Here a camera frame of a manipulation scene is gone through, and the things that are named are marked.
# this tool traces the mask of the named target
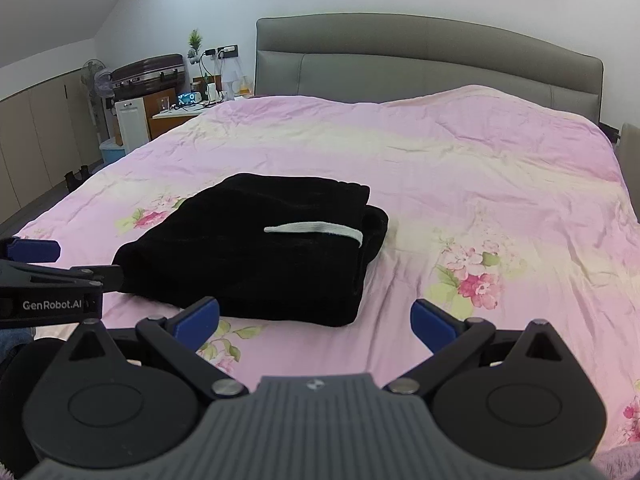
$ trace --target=bedspread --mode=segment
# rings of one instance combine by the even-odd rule
[[[416,298],[504,329],[542,317],[605,401],[600,449],[640,440],[640,226],[594,124],[478,86],[381,105],[230,102],[99,171],[20,236],[58,240],[60,267],[109,264],[187,197],[240,172],[366,184],[389,230],[353,324],[226,318],[202,357],[250,388],[262,375],[363,370],[382,385],[430,355],[410,329]],[[175,309],[104,298],[110,328],[158,313]]]

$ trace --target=sloped ceiling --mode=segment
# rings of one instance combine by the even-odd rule
[[[0,67],[94,37],[118,0],[0,0]]]

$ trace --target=gray leather headboard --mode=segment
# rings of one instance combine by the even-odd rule
[[[602,62],[500,28],[404,14],[257,22],[256,95],[386,102],[469,84],[600,119]]]

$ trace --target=suitcase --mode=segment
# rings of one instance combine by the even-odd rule
[[[182,54],[148,57],[111,73],[116,101],[135,99],[168,88],[181,88],[184,77]]]

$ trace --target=beige cabinet panel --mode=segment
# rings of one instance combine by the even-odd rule
[[[66,104],[71,118],[71,125],[76,138],[76,146],[82,164],[93,164],[101,160],[102,154],[98,144],[97,128],[91,119],[86,89],[80,83],[80,72],[71,72],[63,76],[66,89]]]
[[[34,86],[28,93],[42,158],[51,184],[55,186],[65,179],[66,173],[78,171],[81,166],[66,107],[64,77]]]
[[[0,150],[20,206],[51,189],[27,92],[0,103]]]
[[[4,222],[19,210],[20,204],[11,185],[9,172],[4,164],[4,156],[0,153],[0,222]]]

